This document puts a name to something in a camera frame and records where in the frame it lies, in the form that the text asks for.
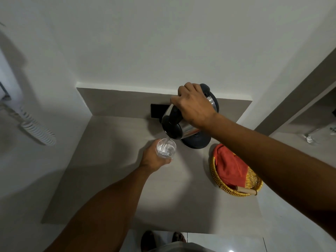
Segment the person's right hand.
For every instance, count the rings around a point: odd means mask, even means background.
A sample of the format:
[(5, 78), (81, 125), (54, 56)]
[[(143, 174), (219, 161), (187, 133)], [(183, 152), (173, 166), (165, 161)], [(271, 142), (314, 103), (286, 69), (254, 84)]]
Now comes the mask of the person's right hand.
[(212, 118), (217, 114), (205, 95), (202, 101), (199, 102), (199, 105), (195, 106), (195, 108), (179, 110), (181, 111), (183, 118), (193, 127), (198, 129), (207, 128), (209, 122), (212, 121)]

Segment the person's left hand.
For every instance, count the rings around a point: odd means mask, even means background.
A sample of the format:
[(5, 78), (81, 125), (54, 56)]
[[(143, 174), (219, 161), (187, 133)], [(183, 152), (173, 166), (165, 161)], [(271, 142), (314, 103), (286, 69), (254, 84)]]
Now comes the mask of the person's left hand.
[(141, 158), (140, 166), (145, 167), (149, 173), (154, 173), (162, 166), (158, 165), (158, 159), (161, 158), (156, 153), (156, 145), (160, 141), (160, 139), (156, 139), (145, 150), (143, 151), (143, 155)]

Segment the clear drinking glass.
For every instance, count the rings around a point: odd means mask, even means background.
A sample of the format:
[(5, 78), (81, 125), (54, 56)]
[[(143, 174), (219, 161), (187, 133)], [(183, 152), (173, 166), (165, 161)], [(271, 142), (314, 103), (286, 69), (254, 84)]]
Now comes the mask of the clear drinking glass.
[(176, 153), (176, 143), (171, 138), (160, 140), (156, 145), (156, 153), (161, 158), (173, 158)]

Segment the steel and black electric kettle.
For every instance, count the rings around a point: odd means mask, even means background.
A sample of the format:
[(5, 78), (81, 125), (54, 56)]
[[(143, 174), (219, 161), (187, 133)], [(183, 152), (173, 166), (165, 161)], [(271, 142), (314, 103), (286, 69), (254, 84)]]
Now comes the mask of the steel and black electric kettle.
[[(213, 109), (219, 112), (219, 103), (210, 88), (206, 84), (200, 84), (203, 94), (211, 103)], [(173, 104), (169, 106), (162, 117), (162, 128), (167, 136), (171, 139), (181, 140), (193, 136), (200, 132), (199, 129), (193, 127), (183, 119), (181, 111)]]

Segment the person's left forearm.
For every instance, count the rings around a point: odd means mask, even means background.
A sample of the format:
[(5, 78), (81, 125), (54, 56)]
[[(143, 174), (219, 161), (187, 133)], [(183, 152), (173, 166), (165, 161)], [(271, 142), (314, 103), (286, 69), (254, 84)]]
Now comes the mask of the person's left forearm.
[(98, 192), (77, 211), (44, 252), (118, 252), (143, 187), (158, 169), (140, 164), (128, 176)]

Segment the person's right forearm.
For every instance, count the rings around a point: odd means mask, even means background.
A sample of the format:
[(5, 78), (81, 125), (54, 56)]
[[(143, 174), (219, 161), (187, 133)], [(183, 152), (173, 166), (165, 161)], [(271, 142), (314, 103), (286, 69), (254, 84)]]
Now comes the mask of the person's right forearm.
[(218, 113), (195, 126), (234, 152), (273, 192), (336, 240), (336, 168)]

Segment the black kettle base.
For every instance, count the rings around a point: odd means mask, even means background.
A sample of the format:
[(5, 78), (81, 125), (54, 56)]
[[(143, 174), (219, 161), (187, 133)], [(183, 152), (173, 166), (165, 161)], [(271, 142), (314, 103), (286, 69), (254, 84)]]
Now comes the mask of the black kettle base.
[(192, 149), (203, 149), (210, 143), (212, 137), (203, 131), (181, 139), (182, 143)]

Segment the red cloth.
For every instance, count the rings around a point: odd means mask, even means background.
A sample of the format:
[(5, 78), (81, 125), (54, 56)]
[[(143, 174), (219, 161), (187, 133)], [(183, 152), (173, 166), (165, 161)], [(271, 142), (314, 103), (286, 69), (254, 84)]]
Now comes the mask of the red cloth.
[(223, 144), (213, 150), (216, 171), (221, 181), (230, 188), (246, 187), (248, 165)]

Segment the yellow wicker basket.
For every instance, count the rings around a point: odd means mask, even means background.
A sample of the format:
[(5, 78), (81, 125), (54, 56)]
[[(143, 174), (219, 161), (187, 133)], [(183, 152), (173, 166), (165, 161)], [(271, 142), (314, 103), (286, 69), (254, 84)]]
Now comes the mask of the yellow wicker basket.
[[(211, 160), (209, 161), (209, 170), (212, 175), (212, 178), (214, 179), (216, 185), (225, 191), (226, 193), (236, 196), (236, 197), (247, 197), (250, 196), (250, 194), (245, 194), (241, 192), (235, 191), (233, 188), (234, 186), (227, 186), (219, 177), (217, 170), (216, 170), (216, 163), (215, 163), (215, 157), (211, 157)], [(248, 172), (246, 175), (246, 182), (245, 187), (251, 188), (257, 191), (257, 193), (261, 190), (263, 186), (262, 179), (250, 168), (248, 167)]]

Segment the person's right shoe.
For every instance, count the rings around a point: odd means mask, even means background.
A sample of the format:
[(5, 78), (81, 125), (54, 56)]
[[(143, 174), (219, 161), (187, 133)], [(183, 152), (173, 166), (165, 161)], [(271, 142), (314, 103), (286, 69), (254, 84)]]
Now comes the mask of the person's right shoe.
[(184, 235), (180, 232), (174, 232), (172, 236), (172, 243), (173, 242), (183, 242), (187, 243), (187, 240), (185, 239)]

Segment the person's shoe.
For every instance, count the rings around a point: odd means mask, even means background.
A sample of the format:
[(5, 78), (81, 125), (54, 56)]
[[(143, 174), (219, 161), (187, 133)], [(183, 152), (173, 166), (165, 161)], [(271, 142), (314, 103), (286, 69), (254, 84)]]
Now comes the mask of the person's shoe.
[(141, 237), (141, 252), (160, 252), (162, 239), (151, 230), (147, 230)]
[(187, 240), (185, 239), (184, 235), (180, 232), (174, 232), (172, 236), (172, 243), (173, 242), (183, 242), (187, 243)]

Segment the person's left shoe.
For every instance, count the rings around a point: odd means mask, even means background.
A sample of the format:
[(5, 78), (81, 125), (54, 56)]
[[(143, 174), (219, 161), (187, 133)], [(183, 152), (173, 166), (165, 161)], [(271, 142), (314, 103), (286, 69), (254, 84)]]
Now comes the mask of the person's left shoe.
[(151, 230), (147, 230), (141, 237), (141, 252), (160, 252), (162, 239)]

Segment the beige paper sachet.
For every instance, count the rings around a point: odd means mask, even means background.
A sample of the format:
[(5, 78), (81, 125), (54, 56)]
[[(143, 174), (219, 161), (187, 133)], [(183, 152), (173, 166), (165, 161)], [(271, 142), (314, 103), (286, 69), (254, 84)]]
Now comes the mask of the beige paper sachet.
[(234, 186), (233, 188), (237, 192), (250, 194), (250, 195), (257, 195), (257, 191), (251, 188), (241, 187), (241, 186)]

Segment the person's grey shorts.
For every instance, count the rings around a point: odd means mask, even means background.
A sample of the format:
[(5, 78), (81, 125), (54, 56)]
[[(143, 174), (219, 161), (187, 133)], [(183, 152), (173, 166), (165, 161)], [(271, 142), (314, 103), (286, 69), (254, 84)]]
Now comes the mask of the person's grey shorts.
[(159, 246), (151, 252), (215, 252), (196, 243), (185, 243), (182, 241), (172, 242)]

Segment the clear plastic wrapper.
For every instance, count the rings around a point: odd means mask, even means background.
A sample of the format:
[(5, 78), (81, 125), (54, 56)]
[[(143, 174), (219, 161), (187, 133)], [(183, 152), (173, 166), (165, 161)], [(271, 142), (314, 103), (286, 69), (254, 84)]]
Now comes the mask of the clear plastic wrapper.
[(308, 134), (305, 134), (304, 137), (306, 142), (311, 145), (323, 144), (336, 138), (336, 126), (326, 126), (316, 129)]

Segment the black wall socket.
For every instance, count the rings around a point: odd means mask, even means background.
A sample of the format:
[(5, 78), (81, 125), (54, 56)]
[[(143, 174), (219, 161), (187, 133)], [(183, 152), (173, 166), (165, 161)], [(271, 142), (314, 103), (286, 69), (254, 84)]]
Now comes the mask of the black wall socket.
[(169, 104), (150, 104), (150, 117), (161, 120), (169, 106)]

